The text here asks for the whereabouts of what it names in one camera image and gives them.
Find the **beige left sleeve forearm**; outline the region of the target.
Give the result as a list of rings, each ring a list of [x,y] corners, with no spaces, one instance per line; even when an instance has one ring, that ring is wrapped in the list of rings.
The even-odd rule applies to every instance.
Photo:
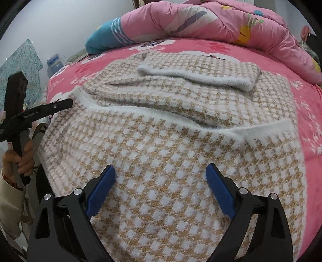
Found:
[[[1,229],[15,240],[21,233],[28,238],[28,227],[21,222],[24,212],[25,190],[13,187],[1,170]]]

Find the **person's left hand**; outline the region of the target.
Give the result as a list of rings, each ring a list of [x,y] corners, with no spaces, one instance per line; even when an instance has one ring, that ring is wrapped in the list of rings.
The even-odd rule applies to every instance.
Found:
[[[13,150],[7,150],[2,156],[3,175],[8,179],[14,178],[14,170],[12,164],[16,164],[18,167],[18,173],[24,176],[30,176],[33,173],[34,168],[34,146],[33,141],[29,141],[25,144],[23,156],[19,156]]]

